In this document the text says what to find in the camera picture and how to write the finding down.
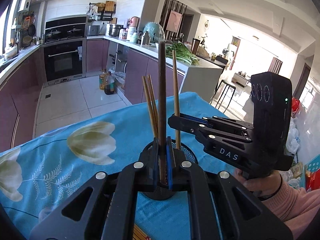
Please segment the pink sleeve right forearm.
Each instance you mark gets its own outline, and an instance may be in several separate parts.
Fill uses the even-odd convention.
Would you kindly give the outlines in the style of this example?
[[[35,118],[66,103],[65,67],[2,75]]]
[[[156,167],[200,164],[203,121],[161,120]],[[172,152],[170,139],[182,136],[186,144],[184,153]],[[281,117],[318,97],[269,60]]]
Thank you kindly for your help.
[[[319,189],[307,192],[283,181],[280,190],[262,202],[290,228],[294,239],[319,239]]]

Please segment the right hand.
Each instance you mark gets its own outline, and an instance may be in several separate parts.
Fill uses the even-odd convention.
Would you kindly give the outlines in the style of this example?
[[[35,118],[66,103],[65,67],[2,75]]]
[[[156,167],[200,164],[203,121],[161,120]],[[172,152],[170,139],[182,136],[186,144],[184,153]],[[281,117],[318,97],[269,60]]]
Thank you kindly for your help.
[[[278,171],[272,171],[271,174],[263,178],[255,178],[247,180],[244,178],[242,170],[236,168],[234,170],[234,177],[244,185],[246,189],[251,192],[257,192],[258,197],[271,198],[281,188],[283,179]]]

